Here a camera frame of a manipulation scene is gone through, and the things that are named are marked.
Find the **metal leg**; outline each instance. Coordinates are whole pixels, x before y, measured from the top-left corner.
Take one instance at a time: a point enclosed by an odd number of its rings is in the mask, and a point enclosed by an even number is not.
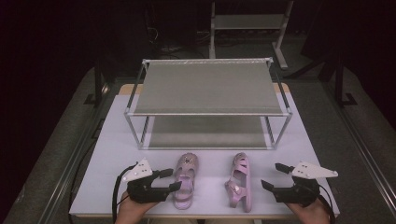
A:
[[[94,107],[98,107],[102,101],[102,73],[99,70],[99,65],[96,63],[94,67],[95,73],[95,104]]]
[[[216,58],[215,52],[215,3],[212,3],[212,17],[210,19],[210,46],[209,46],[209,59]]]
[[[317,67],[318,65],[327,62],[328,60],[330,60],[331,57],[332,57],[332,55],[330,53],[327,53],[327,54],[321,56],[320,58],[318,58],[317,60],[314,60],[312,63],[310,63],[310,64],[304,66],[303,68],[299,69],[298,71],[294,72],[293,74],[290,74],[283,78],[298,78],[298,77],[302,76],[303,74],[305,74],[306,72],[310,71],[311,69]]]
[[[337,58],[338,64],[335,68],[335,90],[334,96],[338,105],[344,107],[343,105],[343,79],[344,79],[344,67],[341,62],[341,57]]]
[[[288,26],[289,17],[290,17],[292,7],[293,7],[293,1],[289,1],[288,5],[286,7],[285,15],[283,16],[280,30],[279,30],[279,37],[277,38],[276,42],[272,43],[277,61],[279,62],[280,68],[283,70],[288,69],[288,65],[286,64],[286,60],[285,60],[285,57],[283,56],[280,46],[282,45],[282,40],[283,40],[283,37],[285,36],[286,27]]]

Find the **pink sandal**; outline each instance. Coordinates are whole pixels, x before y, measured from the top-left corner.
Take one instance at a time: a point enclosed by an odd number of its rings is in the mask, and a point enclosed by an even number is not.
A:
[[[178,160],[175,171],[176,182],[181,181],[180,190],[174,192],[174,205],[177,209],[187,209],[192,204],[194,178],[198,170],[198,157],[187,153]]]
[[[241,152],[233,158],[233,169],[230,180],[225,183],[230,198],[230,206],[235,208],[239,201],[244,200],[245,212],[251,211],[250,169],[248,157]]]

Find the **white table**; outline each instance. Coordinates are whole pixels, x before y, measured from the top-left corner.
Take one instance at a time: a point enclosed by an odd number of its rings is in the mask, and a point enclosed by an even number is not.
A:
[[[195,179],[192,206],[187,210],[177,210],[173,206],[172,195],[148,211],[147,217],[189,217],[189,218],[292,218],[293,214],[283,203],[277,203],[273,194],[262,188],[261,179],[275,187],[291,187],[290,175],[276,170],[275,163],[295,166],[300,161],[319,165],[304,125],[289,92],[286,92],[293,112],[290,124],[276,150],[245,150],[251,169],[252,210],[245,213],[242,203],[236,208],[229,206],[224,183],[230,178],[233,157],[237,150],[194,150],[200,162]],[[153,170],[176,168],[179,157],[185,150],[138,150],[123,112],[129,95],[117,95],[108,112],[90,164],[73,201],[70,214],[78,217],[110,217],[111,200],[117,176],[126,167],[147,158]],[[175,181],[173,176],[156,179],[153,186],[167,187]],[[326,179],[318,180],[331,194],[333,210],[339,209],[332,196]],[[126,190],[121,183],[120,195]]]

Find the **hand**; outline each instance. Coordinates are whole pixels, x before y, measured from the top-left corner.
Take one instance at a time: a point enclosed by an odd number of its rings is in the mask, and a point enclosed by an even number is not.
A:
[[[307,207],[302,207],[297,203],[286,203],[288,208],[300,219],[304,224],[329,224],[329,214],[323,203],[316,199]]]
[[[157,204],[134,202],[129,198],[128,192],[126,191],[123,192],[121,198],[126,199],[120,203],[116,224],[136,224],[150,208]]]

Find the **metal frame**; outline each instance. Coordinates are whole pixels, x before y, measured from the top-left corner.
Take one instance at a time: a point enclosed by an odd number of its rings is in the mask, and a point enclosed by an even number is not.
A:
[[[273,63],[273,59],[272,58],[265,58],[264,60],[266,61],[268,69],[269,69],[269,67]],[[144,60],[142,62],[142,66],[140,68],[138,77],[136,79],[136,83],[134,84],[134,88],[133,88],[133,91],[131,93],[128,105],[127,105],[127,107],[125,109],[125,112],[124,112],[124,117],[126,118],[128,124],[129,124],[129,126],[131,128],[132,134],[134,136],[134,140],[136,141],[138,148],[139,149],[208,149],[208,147],[181,147],[181,148],[179,148],[179,147],[145,147],[144,143],[145,143],[147,129],[148,129],[148,126],[149,126],[150,116],[146,116],[146,121],[145,121],[144,128],[143,128],[143,130],[141,130],[142,131],[141,132],[142,135],[139,137],[138,136],[138,132],[136,131],[135,126],[133,125],[132,120],[131,120],[131,118],[134,116],[134,111],[131,110],[131,106],[132,106],[132,102],[134,100],[134,96],[135,96],[135,93],[136,93],[137,84],[140,82],[140,79],[142,77],[143,72],[147,73],[147,71],[149,69],[149,63],[150,63],[150,60]],[[267,133],[269,135],[269,138],[270,138],[269,139],[270,140],[270,146],[266,146],[266,147],[211,147],[211,148],[215,148],[215,149],[244,149],[244,150],[247,150],[247,149],[276,149],[277,148],[277,146],[279,144],[279,141],[280,141],[282,135],[284,134],[284,132],[285,132],[285,130],[286,130],[286,128],[287,128],[287,126],[288,126],[288,124],[290,122],[290,119],[292,117],[292,112],[291,112],[291,109],[290,109],[286,94],[285,94],[285,92],[283,90],[282,84],[280,83],[279,78],[277,77],[277,74],[275,74],[275,77],[276,78],[273,81],[279,87],[279,90],[280,90],[280,93],[282,95],[282,100],[283,100],[286,112],[283,111],[282,113],[279,113],[279,114],[255,115],[256,117],[264,118],[264,121],[265,121],[265,124],[266,124],[265,128],[266,128],[266,131],[267,131]],[[285,122],[283,123],[282,128],[281,128],[280,132],[278,133],[278,136],[276,137],[275,134],[273,133],[273,129],[271,128],[270,118],[282,118],[282,117],[285,118]]]
[[[210,46],[209,58],[216,58],[215,51],[215,32],[217,30],[236,30],[236,29],[274,29],[279,30],[276,42],[272,43],[274,52],[280,68],[288,69],[285,57],[280,49],[288,26],[293,1],[289,1],[284,14],[271,15],[216,15],[215,2],[212,3],[211,23],[210,23]]]

